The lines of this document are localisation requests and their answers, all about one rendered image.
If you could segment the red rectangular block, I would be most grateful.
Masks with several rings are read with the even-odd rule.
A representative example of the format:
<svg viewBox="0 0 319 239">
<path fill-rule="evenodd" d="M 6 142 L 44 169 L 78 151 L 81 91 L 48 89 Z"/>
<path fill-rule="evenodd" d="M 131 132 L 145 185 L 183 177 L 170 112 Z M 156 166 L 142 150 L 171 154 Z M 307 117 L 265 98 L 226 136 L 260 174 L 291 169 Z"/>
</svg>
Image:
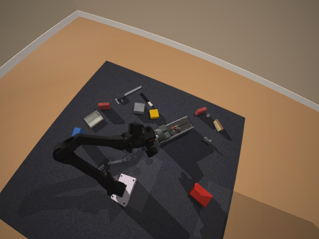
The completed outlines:
<svg viewBox="0 0 319 239">
<path fill-rule="evenodd" d="M 210 199 L 212 198 L 212 195 L 208 193 L 208 191 L 201 187 L 198 183 L 194 185 L 192 190 L 189 192 L 189 195 L 192 196 L 204 207 L 207 206 Z"/>
<path fill-rule="evenodd" d="M 110 103 L 98 103 L 98 107 L 101 110 L 111 109 Z"/>
<path fill-rule="evenodd" d="M 196 110 L 196 112 L 195 112 L 195 115 L 202 114 L 202 113 L 204 113 L 206 110 L 207 110 L 207 108 L 206 108 L 206 107 L 203 107 L 203 108 L 197 109 L 197 110 Z"/>
</svg>

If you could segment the yellow cube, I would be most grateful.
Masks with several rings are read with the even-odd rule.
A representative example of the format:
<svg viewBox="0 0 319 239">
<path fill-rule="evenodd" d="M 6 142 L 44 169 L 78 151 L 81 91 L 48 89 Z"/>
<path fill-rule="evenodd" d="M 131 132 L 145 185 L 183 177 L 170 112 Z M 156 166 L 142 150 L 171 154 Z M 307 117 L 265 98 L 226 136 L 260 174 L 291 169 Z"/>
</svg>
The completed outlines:
<svg viewBox="0 0 319 239">
<path fill-rule="evenodd" d="M 151 117 L 151 119 L 157 119 L 157 118 L 159 118 L 158 110 L 157 110 L 157 109 L 155 109 L 155 110 L 150 110 L 150 117 Z"/>
</svg>

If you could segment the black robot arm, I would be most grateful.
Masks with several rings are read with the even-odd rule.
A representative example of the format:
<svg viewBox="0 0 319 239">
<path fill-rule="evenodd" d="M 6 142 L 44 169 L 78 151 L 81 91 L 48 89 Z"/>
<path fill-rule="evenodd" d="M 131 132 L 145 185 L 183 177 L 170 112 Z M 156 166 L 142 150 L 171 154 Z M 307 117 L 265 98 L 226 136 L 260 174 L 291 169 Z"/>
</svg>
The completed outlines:
<svg viewBox="0 0 319 239">
<path fill-rule="evenodd" d="M 97 182 L 106 190 L 108 196 L 117 195 L 122 198 L 126 185 L 120 181 L 114 181 L 111 172 L 104 169 L 103 171 L 95 168 L 87 161 L 77 156 L 74 151 L 81 145 L 97 145 L 108 146 L 117 150 L 126 150 L 132 153 L 133 148 L 141 146 L 140 135 L 143 136 L 144 142 L 149 142 L 156 138 L 152 127 L 146 126 L 145 132 L 142 131 L 142 123 L 129 123 L 128 132 L 121 135 L 113 136 L 99 136 L 77 133 L 67 140 L 55 144 L 53 148 L 53 159 L 63 163 L 70 164 L 90 177 L 97 180 Z M 125 137 L 127 139 L 125 139 Z"/>
</svg>

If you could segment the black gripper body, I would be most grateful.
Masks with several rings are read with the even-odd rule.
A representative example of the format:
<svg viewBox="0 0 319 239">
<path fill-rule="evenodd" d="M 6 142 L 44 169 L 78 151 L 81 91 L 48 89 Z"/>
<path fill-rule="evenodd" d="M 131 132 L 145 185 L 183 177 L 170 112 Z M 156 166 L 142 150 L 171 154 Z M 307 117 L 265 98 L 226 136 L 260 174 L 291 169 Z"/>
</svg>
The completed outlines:
<svg viewBox="0 0 319 239">
<path fill-rule="evenodd" d="M 143 131 L 143 130 L 145 130 L 144 125 L 142 126 L 142 131 Z M 141 131 L 141 132 L 142 132 L 142 131 Z M 148 157 L 152 157 L 152 156 L 154 156 L 156 153 L 158 153 L 156 147 L 151 147 L 151 146 L 153 145 L 151 141 L 149 141 L 149 142 L 144 142 L 142 135 L 140 135 L 139 138 L 140 138 L 140 140 L 141 140 L 141 146 L 140 146 L 140 147 L 144 147 L 144 146 L 146 147 L 146 149 L 147 149 L 146 154 L 147 154 Z"/>
</svg>

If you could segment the blue cube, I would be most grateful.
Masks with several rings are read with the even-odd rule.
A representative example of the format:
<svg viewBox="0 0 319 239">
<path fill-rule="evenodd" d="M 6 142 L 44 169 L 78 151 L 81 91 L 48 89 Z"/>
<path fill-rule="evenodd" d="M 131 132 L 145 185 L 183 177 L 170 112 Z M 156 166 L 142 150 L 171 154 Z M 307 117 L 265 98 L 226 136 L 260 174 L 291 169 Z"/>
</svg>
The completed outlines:
<svg viewBox="0 0 319 239">
<path fill-rule="evenodd" d="M 81 128 L 75 127 L 72 136 L 76 135 L 77 133 L 86 134 Z"/>
</svg>

